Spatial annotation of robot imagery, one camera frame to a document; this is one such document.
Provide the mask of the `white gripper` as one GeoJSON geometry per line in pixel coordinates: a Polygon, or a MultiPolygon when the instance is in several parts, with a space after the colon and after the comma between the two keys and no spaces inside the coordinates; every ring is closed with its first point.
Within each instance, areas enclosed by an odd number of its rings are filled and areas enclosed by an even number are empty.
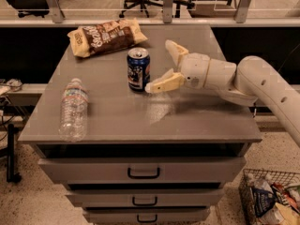
{"type": "Polygon", "coordinates": [[[189,88],[203,88],[210,57],[201,53],[189,53],[188,49],[169,39],[165,41],[165,48],[180,72],[174,72],[171,68],[160,78],[149,82],[145,91],[149,94],[168,92],[183,84],[189,88]]]}

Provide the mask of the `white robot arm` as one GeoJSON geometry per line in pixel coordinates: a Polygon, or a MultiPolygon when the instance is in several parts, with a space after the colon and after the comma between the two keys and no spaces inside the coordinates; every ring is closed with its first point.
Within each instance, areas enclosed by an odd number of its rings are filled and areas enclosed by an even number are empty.
{"type": "Polygon", "coordinates": [[[162,93],[184,85],[212,90],[237,105],[251,107],[259,100],[300,145],[300,93],[261,57],[247,56],[235,64],[191,53],[172,40],[165,47],[176,68],[148,83],[146,92],[162,93]]]}

